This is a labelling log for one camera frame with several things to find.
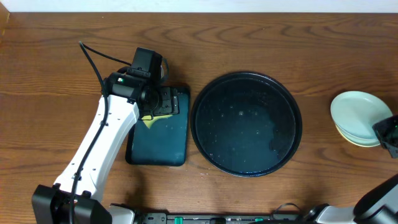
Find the green yellow sponge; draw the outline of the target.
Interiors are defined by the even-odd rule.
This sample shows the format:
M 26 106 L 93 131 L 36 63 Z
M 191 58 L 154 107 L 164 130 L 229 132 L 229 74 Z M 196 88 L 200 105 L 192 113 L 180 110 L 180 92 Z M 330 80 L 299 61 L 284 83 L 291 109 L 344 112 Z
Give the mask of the green yellow sponge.
M 151 126 L 158 120 L 160 119 L 167 119 L 171 117 L 172 114 L 167 114 L 167 115 L 160 115 L 160 116 L 152 116 L 152 115 L 145 115 L 141 118 L 145 126 L 150 129 Z

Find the light green plate with stain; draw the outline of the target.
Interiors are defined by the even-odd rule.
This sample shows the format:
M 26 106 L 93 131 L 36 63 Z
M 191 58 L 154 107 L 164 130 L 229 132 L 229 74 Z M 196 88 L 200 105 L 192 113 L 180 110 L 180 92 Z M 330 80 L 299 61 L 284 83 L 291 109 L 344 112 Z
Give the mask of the light green plate with stain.
M 339 94 L 331 102 L 330 112 L 339 128 L 361 139 L 376 139 L 373 125 L 392 116 L 385 102 L 363 91 Z

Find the yellow plate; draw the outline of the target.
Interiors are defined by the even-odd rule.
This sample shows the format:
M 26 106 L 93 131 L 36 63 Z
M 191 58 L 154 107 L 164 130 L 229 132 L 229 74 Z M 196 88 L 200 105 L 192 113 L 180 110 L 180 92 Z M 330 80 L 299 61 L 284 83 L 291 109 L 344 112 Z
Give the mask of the yellow plate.
M 357 146 L 375 147 L 375 146 L 380 145 L 380 142 L 378 141 L 378 139 L 363 139 L 363 138 L 353 136 L 352 134 L 346 132 L 344 129 L 341 129 L 338 125 L 336 125 L 336 129 L 347 141 L 349 141 L 350 143 L 355 144 Z

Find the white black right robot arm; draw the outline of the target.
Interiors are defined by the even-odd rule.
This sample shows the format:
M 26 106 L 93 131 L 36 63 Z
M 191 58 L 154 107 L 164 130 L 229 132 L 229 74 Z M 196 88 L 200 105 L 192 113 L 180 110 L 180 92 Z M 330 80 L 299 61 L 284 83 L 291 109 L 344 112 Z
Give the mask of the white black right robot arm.
M 373 131 L 392 158 L 397 158 L 397 116 L 373 125 Z M 304 220 L 312 223 L 397 224 L 397 175 L 392 176 L 363 196 L 354 207 L 319 205 Z

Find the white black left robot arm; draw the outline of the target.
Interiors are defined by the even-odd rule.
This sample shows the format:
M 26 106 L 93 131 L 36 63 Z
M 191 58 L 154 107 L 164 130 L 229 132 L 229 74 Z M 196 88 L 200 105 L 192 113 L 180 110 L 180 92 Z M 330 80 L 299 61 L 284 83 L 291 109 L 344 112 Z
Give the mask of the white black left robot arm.
M 38 185 L 32 196 L 37 223 L 134 223 L 133 209 L 102 206 L 106 180 L 124 138 L 142 117 L 178 113 L 178 91 L 117 72 L 100 85 L 95 118 L 73 159 L 53 186 Z

